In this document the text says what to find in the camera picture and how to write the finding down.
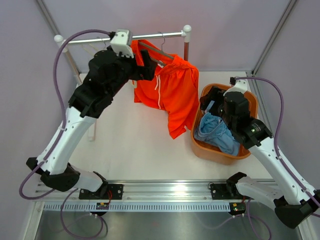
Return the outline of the orange plastic basket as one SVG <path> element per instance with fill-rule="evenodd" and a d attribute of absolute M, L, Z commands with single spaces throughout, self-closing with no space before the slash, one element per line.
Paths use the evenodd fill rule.
<path fill-rule="evenodd" d="M 199 97 L 201 98 L 205 96 L 211 90 L 212 87 L 217 87 L 222 90 L 228 90 L 229 88 L 231 88 L 231 86 L 219 84 L 219 83 L 208 84 L 202 89 L 202 92 L 199 95 Z M 244 96 L 249 101 L 250 116 L 258 118 L 258 100 L 256 96 L 253 93 L 251 93 L 249 87 L 248 87 L 248 90 L 249 91 L 246 91 L 244 93 Z M 192 128 L 190 130 L 191 150 L 197 157 L 208 160 L 208 161 L 213 161 L 222 165 L 232 165 L 239 160 L 243 160 L 248 157 L 253 157 L 253 155 L 247 149 L 245 149 L 243 145 L 240 145 L 238 155 L 233 156 L 233 155 L 221 152 L 219 147 L 210 145 L 203 141 L 196 140 L 194 138 L 194 133 L 203 115 L 204 114 L 200 110 L 200 105 L 198 105 L 197 112 L 192 124 Z"/>

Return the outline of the aluminium mounting rail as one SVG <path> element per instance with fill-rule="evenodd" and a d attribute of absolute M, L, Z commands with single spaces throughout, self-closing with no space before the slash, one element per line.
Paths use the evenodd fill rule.
<path fill-rule="evenodd" d="M 225 181 L 109 181 L 107 191 L 99 196 L 89 190 L 78 189 L 71 194 L 74 201 L 95 202 L 204 202 L 236 201 L 242 197 L 230 193 Z"/>

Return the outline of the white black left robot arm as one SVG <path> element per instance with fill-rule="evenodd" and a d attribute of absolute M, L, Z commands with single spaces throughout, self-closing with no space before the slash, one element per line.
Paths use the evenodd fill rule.
<path fill-rule="evenodd" d="M 83 135 L 129 80 L 154 78 L 157 63 L 146 49 L 140 51 L 140 56 L 142 65 L 136 56 L 126 57 L 108 48 L 97 52 L 89 61 L 89 72 L 69 99 L 54 137 L 38 157 L 26 161 L 47 187 L 60 192 L 78 188 L 98 200 L 110 196 L 108 182 L 101 174 L 81 170 L 71 165 L 69 159 Z"/>

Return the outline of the orange shorts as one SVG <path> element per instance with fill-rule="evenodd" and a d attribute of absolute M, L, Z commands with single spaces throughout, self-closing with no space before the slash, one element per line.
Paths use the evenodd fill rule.
<path fill-rule="evenodd" d="M 151 42 L 134 40 L 131 48 L 138 65 L 143 65 L 141 50 L 158 63 L 151 81 L 138 81 L 135 103 L 167 113 L 167 127 L 172 139 L 191 129 L 199 106 L 199 70 L 177 54 L 163 55 Z"/>

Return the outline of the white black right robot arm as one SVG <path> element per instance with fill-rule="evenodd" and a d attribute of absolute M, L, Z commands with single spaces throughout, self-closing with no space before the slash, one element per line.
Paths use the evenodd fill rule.
<path fill-rule="evenodd" d="M 297 182 L 301 175 L 294 172 L 275 146 L 271 131 L 251 115 L 250 107 L 244 93 L 216 86 L 200 98 L 200 109 L 222 118 L 235 140 L 262 163 L 279 187 L 268 187 L 238 172 L 227 179 L 226 192 L 233 199 L 241 195 L 253 198 L 272 209 L 285 226 L 294 229 L 320 208 L 320 191 L 306 182 Z"/>

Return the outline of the light blue shorts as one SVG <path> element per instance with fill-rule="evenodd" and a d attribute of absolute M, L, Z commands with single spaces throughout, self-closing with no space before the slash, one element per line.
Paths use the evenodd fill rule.
<path fill-rule="evenodd" d="M 240 144 L 235 140 L 222 118 L 209 112 L 214 103 L 213 100 L 210 101 L 195 128 L 193 137 L 200 142 L 218 147 L 222 153 L 237 156 Z"/>

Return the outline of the grey hanger with metal hook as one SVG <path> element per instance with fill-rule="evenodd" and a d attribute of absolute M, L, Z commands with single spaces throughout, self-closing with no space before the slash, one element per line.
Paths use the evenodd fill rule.
<path fill-rule="evenodd" d="M 156 39 L 156 37 L 147 37 L 137 40 L 138 51 L 146 50 L 152 61 L 156 62 L 160 66 L 164 67 L 171 64 L 175 56 L 164 51 L 164 45 L 166 44 L 166 35 L 158 31 L 159 39 L 162 39 L 160 47 L 155 46 L 150 40 Z"/>

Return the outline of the white plastic hanger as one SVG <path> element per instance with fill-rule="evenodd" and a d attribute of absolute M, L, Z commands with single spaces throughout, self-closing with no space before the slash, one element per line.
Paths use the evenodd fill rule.
<path fill-rule="evenodd" d="M 97 52 L 101 51 L 101 49 L 95 47 L 92 43 L 87 44 L 87 46 L 89 46 L 92 50 L 88 49 L 84 44 L 81 44 L 82 49 L 86 51 L 91 57 L 94 57 Z M 137 82 L 130 80 L 130 83 L 134 89 L 138 87 Z"/>

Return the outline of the silver clothes rack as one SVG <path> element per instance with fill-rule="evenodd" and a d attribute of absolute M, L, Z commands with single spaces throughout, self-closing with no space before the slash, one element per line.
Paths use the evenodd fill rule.
<path fill-rule="evenodd" d="M 111 39 L 114 37 L 116 31 L 113 31 L 113 32 L 109 32 L 108 33 L 108 36 L 109 36 L 109 45 L 103 49 L 103 50 L 107 50 L 108 48 L 111 48 L 111 45 L 110 45 L 110 41 Z M 135 41 L 135 40 L 141 40 L 141 39 L 144 39 L 144 38 L 152 38 L 152 37 L 155 37 L 155 38 L 159 38 L 160 36 L 156 33 L 154 35 L 151 35 L 151 34 L 148 34 L 148 35 L 145 35 L 145 36 L 141 36 L 141 37 L 136 37 L 136 36 L 132 36 L 132 41 Z M 68 106 L 63 106 L 61 108 L 62 110 L 62 121 L 63 121 L 63 118 L 65 117 L 65 113 L 66 113 L 66 110 L 68 108 Z"/>

